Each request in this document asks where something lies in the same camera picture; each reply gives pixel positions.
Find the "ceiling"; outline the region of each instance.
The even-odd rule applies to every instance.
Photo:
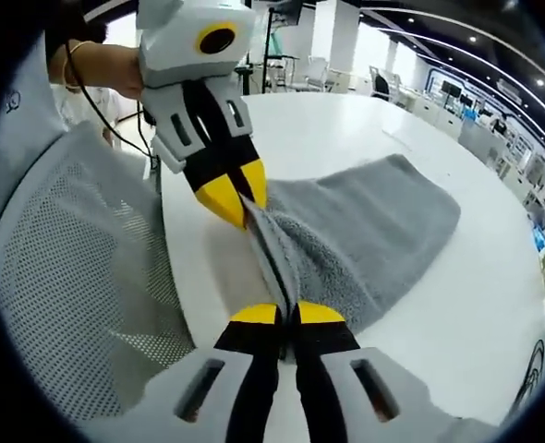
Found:
[[[112,20],[135,11],[139,0],[81,1],[84,11],[91,11],[100,6],[103,9],[102,19]],[[313,6],[318,1],[320,0],[305,0],[305,3]],[[361,20],[371,26],[387,28],[385,20],[388,19],[401,30],[456,46],[488,61],[519,80],[545,103],[545,84],[540,87],[536,83],[538,79],[545,76],[525,58],[508,49],[504,44],[442,18],[404,11],[409,9],[442,16],[486,31],[491,36],[516,48],[545,71],[545,0],[346,0],[346,2],[361,7],[363,13]],[[390,35],[394,40],[409,46],[414,51],[424,53],[421,49],[413,47],[413,43],[406,36],[394,33]],[[471,42],[470,36],[477,37],[477,41]],[[470,76],[491,84],[494,88],[499,78],[504,78],[504,75],[497,72],[495,68],[469,55],[435,42],[420,38],[418,41],[445,64],[461,69]],[[522,90],[520,97],[527,105],[524,110],[545,131],[545,111],[538,101]],[[540,134],[533,125],[526,123],[534,129],[536,134]]]

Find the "towel fold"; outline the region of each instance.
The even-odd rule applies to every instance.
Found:
[[[318,180],[271,181],[246,202],[250,242],[287,316],[297,300],[336,309],[357,333],[423,276],[460,208],[402,155]]]

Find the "white table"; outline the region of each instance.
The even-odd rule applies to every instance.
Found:
[[[503,419],[541,332],[545,289],[521,204],[471,153],[377,99],[299,93],[247,97],[269,178],[321,177],[399,152],[459,203],[453,238],[422,280],[357,336],[423,380],[451,415]],[[233,313],[271,301],[247,237],[208,212],[183,174],[163,170],[163,221],[176,288],[198,346]],[[281,382],[266,441],[305,442],[295,368]]]

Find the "white mesh chair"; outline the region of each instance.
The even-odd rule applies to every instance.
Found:
[[[328,60],[323,57],[310,57],[305,72],[305,82],[290,83],[286,88],[298,92],[324,92],[328,78]]]
[[[193,348],[159,195],[75,127],[29,168],[0,217],[0,311],[25,366],[78,422],[122,413]]]

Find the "white wall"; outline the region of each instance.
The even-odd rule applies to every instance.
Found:
[[[353,60],[353,72],[362,77],[369,76],[369,66],[385,69],[390,38],[369,25],[358,25],[357,44]]]
[[[108,24],[105,43],[135,48],[138,46],[136,32],[135,14],[129,14]]]
[[[430,65],[422,58],[417,56],[416,63],[414,65],[414,75],[412,81],[408,85],[413,90],[423,91],[427,86],[427,78],[429,77]]]
[[[316,4],[313,40],[311,43],[311,55],[314,57],[323,57],[326,60],[330,60],[336,1],[326,0],[325,2]]]
[[[338,1],[336,4],[330,68],[351,72],[357,45],[359,13],[358,7],[348,3]]]
[[[301,10],[301,18],[297,26],[286,26],[275,32],[279,39],[285,55],[297,57],[295,77],[303,77],[308,65],[309,54],[311,53],[311,42],[313,39],[313,22],[316,13],[313,9]]]
[[[394,72],[395,55],[398,52],[398,43],[390,40],[387,45],[387,56],[385,59],[385,70],[388,72]]]
[[[400,76],[402,84],[411,88],[416,74],[418,57],[414,51],[402,43],[397,44],[394,59],[394,74]]]
[[[266,26],[268,20],[268,5],[265,2],[254,2],[252,9],[256,11],[256,25],[250,43],[250,63],[262,63],[264,43],[266,41]]]

